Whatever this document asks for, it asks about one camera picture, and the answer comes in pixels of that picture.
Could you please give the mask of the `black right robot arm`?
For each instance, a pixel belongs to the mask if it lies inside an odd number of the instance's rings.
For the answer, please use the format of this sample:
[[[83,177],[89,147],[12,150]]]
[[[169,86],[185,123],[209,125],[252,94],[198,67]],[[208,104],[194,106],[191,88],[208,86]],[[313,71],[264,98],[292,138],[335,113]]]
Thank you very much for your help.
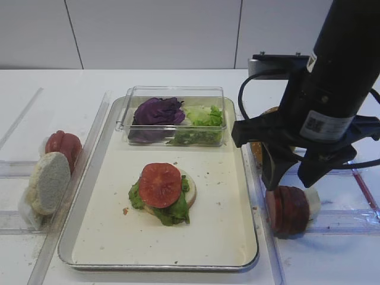
[[[298,165],[305,187],[334,169],[377,166],[379,160],[353,163],[353,144],[366,137],[379,140],[379,119],[358,111],[379,77],[379,2],[334,1],[308,63],[282,66],[259,76],[288,74],[278,109],[234,123],[237,147],[258,141],[262,181],[268,191]]]

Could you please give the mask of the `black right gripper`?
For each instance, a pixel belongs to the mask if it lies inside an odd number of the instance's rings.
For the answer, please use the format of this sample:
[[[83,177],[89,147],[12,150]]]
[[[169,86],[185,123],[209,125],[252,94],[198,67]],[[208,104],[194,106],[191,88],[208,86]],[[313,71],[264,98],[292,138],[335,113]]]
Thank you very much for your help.
[[[306,188],[311,187],[331,170],[353,160],[357,151],[352,144],[366,137],[379,140],[378,118],[355,116],[343,138],[332,143],[314,142],[295,134],[278,111],[236,121],[232,129],[237,148],[253,141],[263,142],[261,179],[267,191],[275,190],[283,175],[298,161],[301,163],[297,175]],[[298,156],[289,146],[307,149],[305,156]]]

